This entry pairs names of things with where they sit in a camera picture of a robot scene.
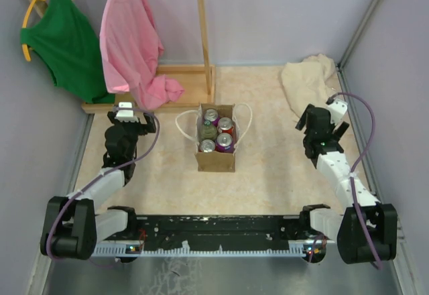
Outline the red coke can back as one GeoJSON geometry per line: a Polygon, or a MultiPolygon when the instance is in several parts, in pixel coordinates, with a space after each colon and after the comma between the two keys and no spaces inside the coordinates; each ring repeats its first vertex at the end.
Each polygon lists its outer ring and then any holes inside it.
{"type": "Polygon", "coordinates": [[[234,122],[231,118],[222,117],[218,121],[217,130],[219,134],[228,133],[229,135],[233,136],[234,122]]]}

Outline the red coke can front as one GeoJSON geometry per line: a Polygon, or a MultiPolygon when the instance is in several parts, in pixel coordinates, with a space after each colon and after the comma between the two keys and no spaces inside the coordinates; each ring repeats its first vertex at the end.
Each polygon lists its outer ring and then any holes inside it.
{"type": "Polygon", "coordinates": [[[216,151],[216,143],[211,139],[204,139],[200,142],[199,152],[210,153],[216,151]]]}

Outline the red coke can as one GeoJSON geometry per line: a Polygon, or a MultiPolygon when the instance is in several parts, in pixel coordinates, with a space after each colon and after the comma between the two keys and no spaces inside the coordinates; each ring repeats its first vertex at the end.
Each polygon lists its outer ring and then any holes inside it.
{"type": "Polygon", "coordinates": [[[211,139],[204,139],[200,142],[199,152],[210,153],[216,151],[216,143],[211,139]]]}
{"type": "Polygon", "coordinates": [[[234,122],[231,118],[222,117],[218,121],[217,130],[219,134],[228,133],[229,135],[233,136],[234,122]]]}

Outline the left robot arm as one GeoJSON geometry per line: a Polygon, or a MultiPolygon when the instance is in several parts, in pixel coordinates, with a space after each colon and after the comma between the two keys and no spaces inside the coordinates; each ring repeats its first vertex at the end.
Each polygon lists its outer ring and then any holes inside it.
{"type": "Polygon", "coordinates": [[[137,142],[143,135],[158,135],[160,122],[149,112],[141,123],[132,107],[119,107],[107,114],[111,126],[105,131],[103,166],[99,174],[80,190],[52,197],[46,207],[40,251],[51,259],[87,260],[98,243],[119,235],[134,238],[139,232],[135,210],[113,206],[101,215],[95,211],[132,179],[137,142]]]}

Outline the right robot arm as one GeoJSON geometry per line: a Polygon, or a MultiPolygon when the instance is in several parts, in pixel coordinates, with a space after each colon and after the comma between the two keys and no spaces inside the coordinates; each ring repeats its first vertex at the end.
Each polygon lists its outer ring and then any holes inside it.
{"type": "Polygon", "coordinates": [[[346,112],[347,104],[340,99],[325,108],[309,104],[296,125],[304,131],[305,156],[327,179],[345,210],[339,215],[327,206],[312,209],[299,228],[309,239],[322,233],[335,241],[347,264],[380,264],[396,257],[397,212],[371,194],[348,163],[339,143],[349,127],[342,120],[346,112]]]}

